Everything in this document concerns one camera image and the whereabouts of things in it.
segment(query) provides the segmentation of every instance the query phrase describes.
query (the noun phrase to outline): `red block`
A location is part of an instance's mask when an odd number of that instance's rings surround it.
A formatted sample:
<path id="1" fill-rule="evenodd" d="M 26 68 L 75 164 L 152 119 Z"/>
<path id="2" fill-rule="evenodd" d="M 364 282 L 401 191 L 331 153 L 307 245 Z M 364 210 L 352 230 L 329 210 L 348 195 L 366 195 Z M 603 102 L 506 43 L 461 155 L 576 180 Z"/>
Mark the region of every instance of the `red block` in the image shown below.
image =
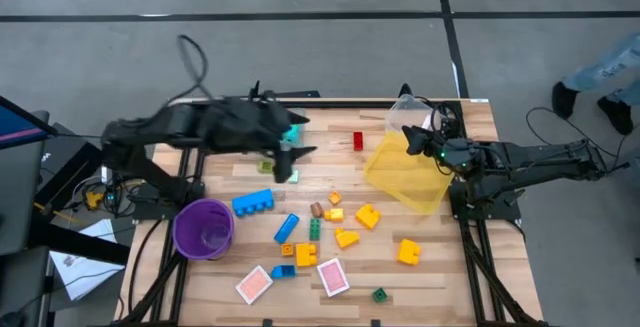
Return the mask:
<path id="1" fill-rule="evenodd" d="M 353 132 L 353 150 L 362 151 L 362 132 Z"/>

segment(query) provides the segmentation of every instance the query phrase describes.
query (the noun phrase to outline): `computer screen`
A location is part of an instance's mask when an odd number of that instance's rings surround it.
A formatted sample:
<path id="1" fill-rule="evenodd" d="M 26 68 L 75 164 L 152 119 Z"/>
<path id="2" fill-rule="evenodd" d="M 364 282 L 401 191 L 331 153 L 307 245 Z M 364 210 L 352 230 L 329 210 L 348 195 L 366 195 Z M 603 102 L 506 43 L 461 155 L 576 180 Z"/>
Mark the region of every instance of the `computer screen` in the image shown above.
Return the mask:
<path id="1" fill-rule="evenodd" d="M 41 141 L 56 130 L 0 96 L 0 149 Z"/>

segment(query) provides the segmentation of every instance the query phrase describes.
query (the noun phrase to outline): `concrete floor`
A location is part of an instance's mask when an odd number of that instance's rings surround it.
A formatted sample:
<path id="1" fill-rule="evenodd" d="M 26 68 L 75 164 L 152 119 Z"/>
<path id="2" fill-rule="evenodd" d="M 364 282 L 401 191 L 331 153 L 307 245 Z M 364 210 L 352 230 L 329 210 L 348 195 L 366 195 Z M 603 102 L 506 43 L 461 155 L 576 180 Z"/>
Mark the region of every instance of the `concrete floor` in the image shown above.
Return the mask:
<path id="1" fill-rule="evenodd" d="M 640 10 L 640 0 L 450 2 L 455 12 Z M 439 0 L 0 0 L 0 16 L 439 9 Z M 538 143 L 526 127 L 526 111 L 549 106 L 557 80 L 639 25 L 640 18 L 455 20 L 470 97 L 489 98 L 501 139 L 523 145 Z M 188 86 L 175 48 L 178 33 L 207 51 L 212 65 L 206 85 L 216 94 L 244 94 L 260 79 L 279 92 L 317 89 L 325 97 L 395 96 L 403 82 L 427 97 L 457 96 L 441 19 L 3 22 L 0 91 L 27 109 L 48 109 L 54 121 L 77 133 L 98 134 L 106 122 L 147 115 Z M 610 150 L 619 136 L 595 101 L 631 78 L 580 96 L 572 118 Z M 580 137 L 553 116 L 533 121 L 554 142 Z M 623 150 L 637 148 L 639 140 L 628 138 Z M 527 190 L 521 202 L 527 248 L 551 324 L 637 325 L 640 200 L 627 182 L 613 176 Z M 116 229 L 127 221 L 118 223 Z M 110 321 L 121 278 L 61 310 L 56 326 Z M 54 302 L 69 306 L 64 296 Z"/>

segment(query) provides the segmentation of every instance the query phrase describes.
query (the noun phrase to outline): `purple cup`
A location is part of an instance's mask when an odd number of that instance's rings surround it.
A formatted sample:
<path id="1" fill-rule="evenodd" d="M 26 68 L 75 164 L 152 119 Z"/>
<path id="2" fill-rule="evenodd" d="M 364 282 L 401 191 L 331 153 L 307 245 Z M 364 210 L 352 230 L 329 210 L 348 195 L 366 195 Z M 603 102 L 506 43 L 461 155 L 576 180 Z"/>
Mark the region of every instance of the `purple cup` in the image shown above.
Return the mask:
<path id="1" fill-rule="evenodd" d="M 191 202 L 173 221 L 173 243 L 191 260 L 223 255 L 232 237 L 233 215 L 224 203 L 213 199 Z"/>

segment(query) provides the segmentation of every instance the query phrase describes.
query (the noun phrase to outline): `yellow container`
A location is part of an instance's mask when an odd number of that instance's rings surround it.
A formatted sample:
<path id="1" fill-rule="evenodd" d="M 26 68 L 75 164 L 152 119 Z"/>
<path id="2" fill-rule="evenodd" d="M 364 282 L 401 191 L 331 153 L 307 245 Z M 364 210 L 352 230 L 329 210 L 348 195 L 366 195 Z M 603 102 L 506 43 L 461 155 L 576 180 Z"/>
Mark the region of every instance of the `yellow container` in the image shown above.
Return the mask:
<path id="1" fill-rule="evenodd" d="M 422 214 L 438 210 L 453 174 L 443 175 L 436 161 L 425 155 L 409 156 L 404 134 L 387 132 L 364 167 L 365 179 Z M 444 173 L 449 169 L 440 167 Z"/>

